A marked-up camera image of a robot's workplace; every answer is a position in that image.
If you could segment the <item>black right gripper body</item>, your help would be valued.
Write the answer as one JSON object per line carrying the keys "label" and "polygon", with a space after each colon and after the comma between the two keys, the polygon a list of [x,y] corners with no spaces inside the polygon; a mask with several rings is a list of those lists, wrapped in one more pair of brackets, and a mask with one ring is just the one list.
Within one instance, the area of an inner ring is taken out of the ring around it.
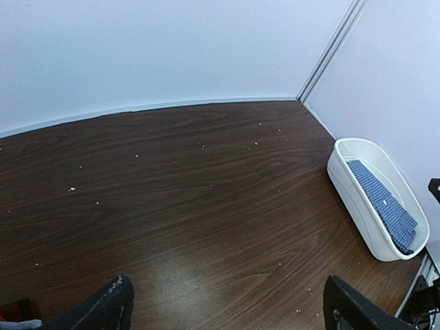
{"label": "black right gripper body", "polygon": [[440,179],[432,178],[428,184],[428,190],[440,204]]}

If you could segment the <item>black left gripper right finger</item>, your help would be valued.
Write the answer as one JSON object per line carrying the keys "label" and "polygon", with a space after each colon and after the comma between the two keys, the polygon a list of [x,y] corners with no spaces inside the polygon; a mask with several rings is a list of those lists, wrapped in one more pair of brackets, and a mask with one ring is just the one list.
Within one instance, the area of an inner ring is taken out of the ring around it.
{"label": "black left gripper right finger", "polygon": [[329,276],[323,291],[323,315],[326,329],[414,329],[396,318],[342,280]]}

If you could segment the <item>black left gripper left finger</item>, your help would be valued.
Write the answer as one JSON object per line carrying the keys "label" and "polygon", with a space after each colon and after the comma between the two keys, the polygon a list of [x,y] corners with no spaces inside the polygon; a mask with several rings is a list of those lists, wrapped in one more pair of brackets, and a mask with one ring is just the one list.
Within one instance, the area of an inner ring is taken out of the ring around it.
{"label": "black left gripper left finger", "polygon": [[131,328],[134,288],[130,278],[121,274],[88,299],[41,329],[126,329]]}

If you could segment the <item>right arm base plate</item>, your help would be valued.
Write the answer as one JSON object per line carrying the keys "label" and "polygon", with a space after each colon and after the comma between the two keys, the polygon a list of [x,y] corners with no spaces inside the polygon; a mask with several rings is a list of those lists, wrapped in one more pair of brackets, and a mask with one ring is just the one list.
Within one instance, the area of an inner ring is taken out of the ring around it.
{"label": "right arm base plate", "polygon": [[439,314],[439,279],[429,285],[423,275],[419,275],[405,302],[399,318],[416,329],[434,329],[435,318]]}

